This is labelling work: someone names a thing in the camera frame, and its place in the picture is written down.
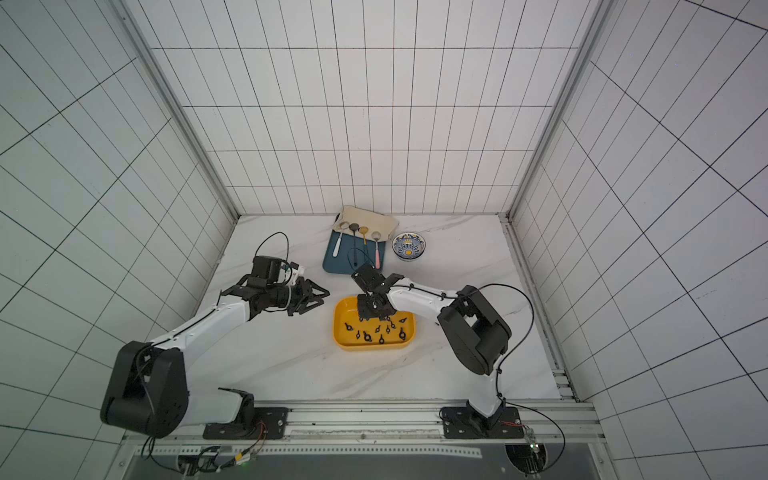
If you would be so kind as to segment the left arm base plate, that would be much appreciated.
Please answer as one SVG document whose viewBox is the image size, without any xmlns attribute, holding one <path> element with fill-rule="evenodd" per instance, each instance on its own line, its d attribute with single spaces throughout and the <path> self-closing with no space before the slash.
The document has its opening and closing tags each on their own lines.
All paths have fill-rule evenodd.
<svg viewBox="0 0 768 480">
<path fill-rule="evenodd" d="M 209 423 L 205 426 L 206 440 L 279 440 L 284 437 L 289 409 L 286 407 L 257 407 L 254 396 L 246 391 L 219 388 L 230 397 L 238 396 L 238 410 L 228 423 Z"/>
</svg>

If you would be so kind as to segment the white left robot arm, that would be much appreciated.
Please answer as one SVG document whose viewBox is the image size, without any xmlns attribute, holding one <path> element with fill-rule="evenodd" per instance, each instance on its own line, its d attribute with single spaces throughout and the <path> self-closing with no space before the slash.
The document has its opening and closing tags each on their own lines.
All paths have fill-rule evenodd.
<svg viewBox="0 0 768 480">
<path fill-rule="evenodd" d="M 323 305 L 329 294 L 303 276 L 277 282 L 243 276 L 220 293 L 231 303 L 219 303 L 164 335 L 131 341 L 118 351 L 101 422 L 150 438 L 197 425 L 205 426 L 208 438 L 253 437 L 259 428 L 253 395 L 226 387 L 194 391 L 188 385 L 188 367 L 257 315 L 304 314 Z"/>
</svg>

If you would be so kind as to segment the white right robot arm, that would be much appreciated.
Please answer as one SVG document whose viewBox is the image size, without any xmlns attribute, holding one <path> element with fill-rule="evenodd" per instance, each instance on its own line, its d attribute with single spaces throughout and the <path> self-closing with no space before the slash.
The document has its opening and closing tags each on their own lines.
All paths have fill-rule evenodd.
<svg viewBox="0 0 768 480">
<path fill-rule="evenodd" d="M 470 372 L 490 379 L 508 350 L 512 331 L 476 287 L 467 285 L 445 294 L 418 284 L 384 281 L 366 286 L 357 296 L 363 319 L 391 317 L 399 312 L 433 318 L 441 327 L 458 361 Z"/>
</svg>

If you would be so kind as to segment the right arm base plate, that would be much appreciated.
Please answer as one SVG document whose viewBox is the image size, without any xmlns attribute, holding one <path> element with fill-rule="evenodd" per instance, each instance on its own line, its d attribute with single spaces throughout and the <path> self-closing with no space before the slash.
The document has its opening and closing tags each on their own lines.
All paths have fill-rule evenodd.
<svg viewBox="0 0 768 480">
<path fill-rule="evenodd" d="M 446 439 L 523 439 L 525 436 L 515 407 L 501 405 L 490 417 L 485 417 L 466 404 L 462 407 L 443 407 L 439 416 Z"/>
</svg>

